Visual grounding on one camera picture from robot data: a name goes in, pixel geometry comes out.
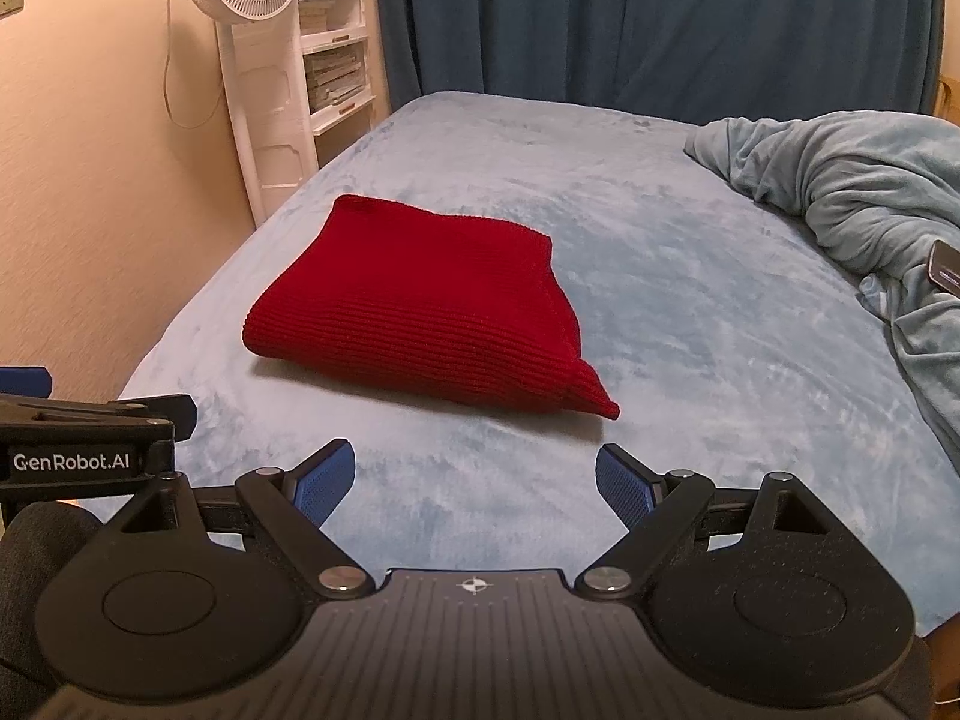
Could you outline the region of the dark blue curtain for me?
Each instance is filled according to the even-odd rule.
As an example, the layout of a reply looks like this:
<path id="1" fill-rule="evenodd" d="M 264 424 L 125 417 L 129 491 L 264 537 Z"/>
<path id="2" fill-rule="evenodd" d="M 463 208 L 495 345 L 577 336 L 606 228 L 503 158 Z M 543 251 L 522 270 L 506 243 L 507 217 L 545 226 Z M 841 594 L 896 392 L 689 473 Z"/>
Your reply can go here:
<path id="1" fill-rule="evenodd" d="M 377 0 L 391 101 L 470 91 L 706 124 L 929 112 L 944 0 Z"/>

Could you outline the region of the grey-blue crumpled blanket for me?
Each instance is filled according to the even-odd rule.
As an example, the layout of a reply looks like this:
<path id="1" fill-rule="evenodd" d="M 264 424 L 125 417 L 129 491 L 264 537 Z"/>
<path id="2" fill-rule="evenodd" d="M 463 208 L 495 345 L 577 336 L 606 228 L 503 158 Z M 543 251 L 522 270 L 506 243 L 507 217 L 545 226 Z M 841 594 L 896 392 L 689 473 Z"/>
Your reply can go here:
<path id="1" fill-rule="evenodd" d="M 937 117 L 842 110 L 813 119 L 727 117 L 686 137 L 692 160 L 760 205 L 804 221 L 889 327 L 921 415 L 958 454 L 958 296 L 928 275 L 958 244 L 958 128 Z"/>

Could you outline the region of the light blue bed sheet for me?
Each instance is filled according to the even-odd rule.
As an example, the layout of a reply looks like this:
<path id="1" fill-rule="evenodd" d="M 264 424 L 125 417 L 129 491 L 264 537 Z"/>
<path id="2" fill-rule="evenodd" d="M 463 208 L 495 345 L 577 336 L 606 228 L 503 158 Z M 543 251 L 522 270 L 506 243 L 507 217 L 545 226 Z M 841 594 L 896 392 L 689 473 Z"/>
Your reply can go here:
<path id="1" fill-rule="evenodd" d="M 325 523 L 373 574 L 394 567 L 581 572 L 622 536 L 594 461 L 753 488 L 804 481 L 907 590 L 921 629 L 958 608 L 958 476 L 853 277 L 800 224 L 685 154 L 679 122 L 469 93 L 415 99 L 327 164 L 167 326 L 132 397 L 199 408 L 176 460 L 197 486 L 356 454 Z M 613 421 L 510 415 L 329 382 L 251 355 L 247 310 L 343 193 L 493 216 L 547 234 Z"/>

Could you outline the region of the white shelf unit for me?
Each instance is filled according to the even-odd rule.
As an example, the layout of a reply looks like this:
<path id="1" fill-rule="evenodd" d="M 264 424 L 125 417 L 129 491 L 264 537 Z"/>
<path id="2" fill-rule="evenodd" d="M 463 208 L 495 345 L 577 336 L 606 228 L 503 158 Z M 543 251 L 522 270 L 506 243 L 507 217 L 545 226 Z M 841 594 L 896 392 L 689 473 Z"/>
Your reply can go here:
<path id="1" fill-rule="evenodd" d="M 296 0 L 309 127 L 327 164 L 391 112 L 377 0 Z"/>

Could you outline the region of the red knit sweater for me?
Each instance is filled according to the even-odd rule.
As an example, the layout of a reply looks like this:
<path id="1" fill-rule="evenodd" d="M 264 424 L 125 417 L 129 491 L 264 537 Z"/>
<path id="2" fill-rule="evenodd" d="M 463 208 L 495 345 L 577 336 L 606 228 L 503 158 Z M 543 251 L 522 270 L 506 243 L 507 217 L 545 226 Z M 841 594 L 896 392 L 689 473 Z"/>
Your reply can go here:
<path id="1" fill-rule="evenodd" d="M 361 387 L 618 418 L 551 254 L 514 221 L 342 195 L 252 304 L 242 343 Z"/>

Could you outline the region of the white standing fan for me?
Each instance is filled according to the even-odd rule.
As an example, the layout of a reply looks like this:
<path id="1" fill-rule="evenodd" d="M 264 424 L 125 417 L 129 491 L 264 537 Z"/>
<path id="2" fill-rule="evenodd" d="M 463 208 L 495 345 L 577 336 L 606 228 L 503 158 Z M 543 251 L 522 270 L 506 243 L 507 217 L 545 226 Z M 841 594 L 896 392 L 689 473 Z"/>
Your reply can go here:
<path id="1" fill-rule="evenodd" d="M 296 0 L 192 0 L 213 21 L 252 220 L 265 223 L 317 171 Z"/>

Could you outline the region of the black smartphone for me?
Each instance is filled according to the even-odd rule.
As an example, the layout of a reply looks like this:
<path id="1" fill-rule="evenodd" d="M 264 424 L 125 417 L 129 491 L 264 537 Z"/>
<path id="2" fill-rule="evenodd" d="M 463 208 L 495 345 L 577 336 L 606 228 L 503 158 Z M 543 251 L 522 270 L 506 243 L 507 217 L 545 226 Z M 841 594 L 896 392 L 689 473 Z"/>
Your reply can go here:
<path id="1" fill-rule="evenodd" d="M 960 250 L 937 239 L 931 245 L 926 270 L 932 284 L 960 298 Z"/>

